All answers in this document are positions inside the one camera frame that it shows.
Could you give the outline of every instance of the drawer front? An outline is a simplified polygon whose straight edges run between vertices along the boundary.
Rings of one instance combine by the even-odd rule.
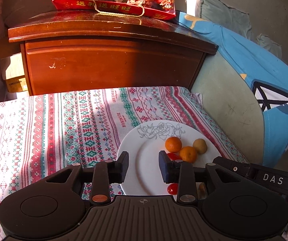
[[[201,51],[117,37],[58,38],[25,44],[33,95],[117,87],[188,88]]]

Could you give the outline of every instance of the yellow fruit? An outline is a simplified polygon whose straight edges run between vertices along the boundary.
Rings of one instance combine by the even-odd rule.
[[[187,162],[194,163],[197,158],[195,148],[186,146],[180,150],[180,157]]]
[[[182,142],[177,137],[170,137],[165,141],[165,148],[172,153],[179,152],[182,148]]]
[[[194,141],[193,147],[196,149],[198,154],[204,154],[207,151],[207,145],[204,139],[198,138]]]

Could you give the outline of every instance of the red and green embroidered cloth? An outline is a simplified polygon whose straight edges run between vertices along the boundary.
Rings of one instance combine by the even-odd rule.
[[[242,154],[182,87],[65,92],[0,103],[0,202],[9,194],[80,162],[116,159],[128,132],[151,120],[178,121],[206,135],[223,157]],[[86,185],[83,198],[87,199]],[[119,185],[111,194],[122,194]],[[4,233],[0,226],[0,240]]]

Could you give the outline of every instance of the light green cushion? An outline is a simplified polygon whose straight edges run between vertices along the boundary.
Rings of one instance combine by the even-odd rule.
[[[270,53],[274,54],[280,60],[282,59],[282,46],[272,41],[268,36],[260,34],[257,36],[257,44]]]
[[[202,93],[203,108],[246,159],[261,164],[261,108],[248,85],[219,52],[206,56],[191,92]]]
[[[200,0],[199,9],[198,17],[222,25],[252,40],[252,26],[248,13],[227,6],[220,0]]]

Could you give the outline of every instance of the red tomato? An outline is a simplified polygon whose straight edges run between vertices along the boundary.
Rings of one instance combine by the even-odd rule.
[[[182,159],[180,156],[174,154],[174,153],[168,153],[167,154],[170,160],[177,160],[177,159]]]
[[[169,184],[169,186],[167,187],[167,192],[170,195],[177,195],[177,189],[178,188],[179,188],[179,185],[177,183]]]

